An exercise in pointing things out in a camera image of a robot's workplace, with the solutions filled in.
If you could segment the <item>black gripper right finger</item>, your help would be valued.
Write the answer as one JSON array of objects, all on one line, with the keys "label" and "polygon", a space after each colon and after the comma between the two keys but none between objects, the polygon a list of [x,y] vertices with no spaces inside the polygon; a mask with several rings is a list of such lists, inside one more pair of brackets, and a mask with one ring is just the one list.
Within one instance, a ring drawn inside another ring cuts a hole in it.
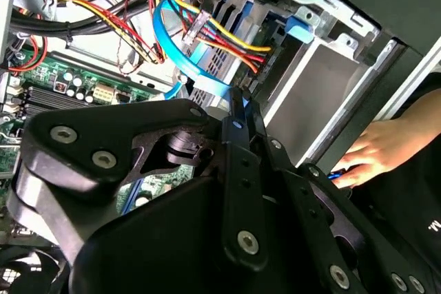
[{"label": "black gripper right finger", "polygon": [[438,293],[440,278],[395,232],[359,209],[312,164],[292,165],[246,107],[260,158],[268,263],[250,293]]}]

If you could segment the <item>person's bare hand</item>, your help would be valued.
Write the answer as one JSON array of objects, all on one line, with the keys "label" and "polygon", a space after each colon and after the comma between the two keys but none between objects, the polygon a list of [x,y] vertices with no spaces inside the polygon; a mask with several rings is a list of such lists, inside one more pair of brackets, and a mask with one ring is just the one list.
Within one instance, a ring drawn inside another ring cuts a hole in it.
[{"label": "person's bare hand", "polygon": [[338,188],[357,187],[408,161],[434,135],[408,118],[370,124],[336,165],[347,172],[333,180]]}]

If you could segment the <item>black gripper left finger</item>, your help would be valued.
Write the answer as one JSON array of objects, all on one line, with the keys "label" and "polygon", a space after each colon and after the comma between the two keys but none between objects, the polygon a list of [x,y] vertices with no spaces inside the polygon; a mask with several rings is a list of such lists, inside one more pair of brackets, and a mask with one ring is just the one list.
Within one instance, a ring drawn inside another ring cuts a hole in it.
[{"label": "black gripper left finger", "polygon": [[221,189],[225,256],[260,271],[267,248],[260,161],[246,118],[252,101],[238,89],[227,97],[231,112],[222,120],[187,99],[38,114],[25,127],[12,195],[45,223],[73,266],[92,235],[122,217],[116,196],[123,185],[191,165],[189,181],[209,178]]}]

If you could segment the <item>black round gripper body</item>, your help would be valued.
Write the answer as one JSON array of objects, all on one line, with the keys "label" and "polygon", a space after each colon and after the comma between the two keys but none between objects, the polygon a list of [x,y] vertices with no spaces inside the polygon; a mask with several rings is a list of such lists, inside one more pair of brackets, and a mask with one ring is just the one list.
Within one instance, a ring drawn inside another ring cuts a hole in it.
[{"label": "black round gripper body", "polygon": [[286,202],[263,202],[269,258],[261,271],[221,247],[221,188],[191,180],[97,230],[76,257],[71,293],[340,293]]}]

